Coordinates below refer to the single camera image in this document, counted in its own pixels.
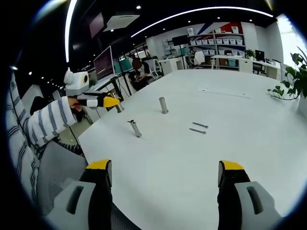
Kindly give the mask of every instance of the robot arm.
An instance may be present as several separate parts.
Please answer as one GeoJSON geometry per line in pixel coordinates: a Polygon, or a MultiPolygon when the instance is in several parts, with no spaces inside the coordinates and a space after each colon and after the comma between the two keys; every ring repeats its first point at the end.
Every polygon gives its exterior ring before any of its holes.
{"type": "Polygon", "coordinates": [[[120,101],[109,93],[89,90],[88,73],[67,71],[64,77],[66,95],[77,97],[81,105],[97,109],[98,107],[112,107],[120,101]]]}

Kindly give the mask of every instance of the white robot casing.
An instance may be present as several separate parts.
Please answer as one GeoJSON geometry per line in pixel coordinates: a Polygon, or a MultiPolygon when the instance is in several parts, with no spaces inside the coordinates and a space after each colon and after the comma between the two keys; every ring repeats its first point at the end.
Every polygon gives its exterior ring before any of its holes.
{"type": "Polygon", "coordinates": [[[66,84],[67,96],[80,95],[89,89],[88,73],[86,71],[78,73],[67,71],[64,77],[64,83],[66,84]]]}

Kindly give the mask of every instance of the striped shirt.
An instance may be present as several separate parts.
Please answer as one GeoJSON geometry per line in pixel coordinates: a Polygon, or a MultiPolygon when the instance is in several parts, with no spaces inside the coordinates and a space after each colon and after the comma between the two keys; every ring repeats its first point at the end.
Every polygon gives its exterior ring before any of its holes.
{"type": "Polygon", "coordinates": [[[39,149],[74,123],[76,119],[67,97],[53,101],[30,116],[24,109],[15,76],[12,75],[6,104],[6,130],[10,155],[25,192],[34,202],[39,160],[37,153],[34,154],[31,148],[39,149]]]}

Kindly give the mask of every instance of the light strip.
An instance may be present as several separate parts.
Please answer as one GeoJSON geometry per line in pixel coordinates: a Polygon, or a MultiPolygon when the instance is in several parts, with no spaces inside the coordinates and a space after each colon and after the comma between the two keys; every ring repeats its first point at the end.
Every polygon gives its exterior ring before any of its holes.
{"type": "Polygon", "coordinates": [[[262,12],[262,11],[258,11],[258,10],[253,10],[253,9],[249,9],[249,8],[244,8],[244,7],[236,7],[236,6],[214,6],[214,7],[205,7],[205,8],[199,8],[199,9],[195,9],[195,10],[191,10],[191,11],[185,11],[185,12],[182,12],[182,13],[178,13],[178,14],[175,14],[173,16],[169,16],[167,18],[164,18],[154,24],[151,24],[147,27],[145,27],[144,29],[140,30],[139,32],[135,33],[134,35],[132,35],[131,37],[134,37],[135,35],[138,35],[139,33],[143,32],[144,30],[147,30],[148,28],[154,26],[154,25],[157,25],[161,22],[164,22],[168,19],[171,19],[171,18],[175,18],[177,16],[180,16],[180,15],[183,15],[183,14],[186,14],[186,13],[192,13],[192,12],[196,12],[196,11],[204,11],[204,10],[216,10],[216,9],[234,9],[234,10],[244,10],[244,11],[251,11],[251,12],[255,12],[255,13],[260,13],[260,14],[263,14],[263,15],[266,15],[266,16],[269,16],[269,17],[273,17],[273,15],[271,14],[268,14],[268,13],[265,13],[265,12],[262,12]]]}
{"type": "Polygon", "coordinates": [[[77,0],[71,0],[67,12],[66,23],[65,23],[65,56],[66,62],[69,62],[69,32],[71,29],[71,18],[75,9],[77,0]]]}

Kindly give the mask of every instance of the metal cylinder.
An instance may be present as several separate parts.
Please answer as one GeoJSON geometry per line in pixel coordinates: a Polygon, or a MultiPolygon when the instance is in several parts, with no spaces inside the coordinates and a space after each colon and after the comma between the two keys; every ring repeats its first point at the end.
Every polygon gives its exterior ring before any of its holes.
{"type": "MultiPolygon", "coordinates": [[[[113,98],[119,100],[118,97],[117,97],[117,95],[116,95],[115,93],[112,92],[112,93],[111,93],[111,96],[112,96],[113,98]]],[[[121,105],[120,102],[119,102],[119,104],[115,105],[115,108],[117,109],[117,112],[118,112],[118,113],[121,113],[121,112],[123,112],[123,111],[125,110],[125,108],[121,105]]]]}
{"type": "Polygon", "coordinates": [[[160,98],[159,98],[159,101],[160,101],[160,104],[161,104],[162,113],[163,113],[163,114],[167,114],[167,113],[168,113],[168,110],[167,110],[167,106],[166,106],[164,97],[160,97],[160,98]]]}
{"type": "Polygon", "coordinates": [[[132,126],[132,128],[133,128],[133,130],[135,132],[135,135],[138,138],[140,138],[142,136],[142,133],[140,133],[138,127],[136,126],[136,122],[134,120],[131,120],[131,121],[128,121],[128,122],[131,124],[131,126],[132,126]]]}

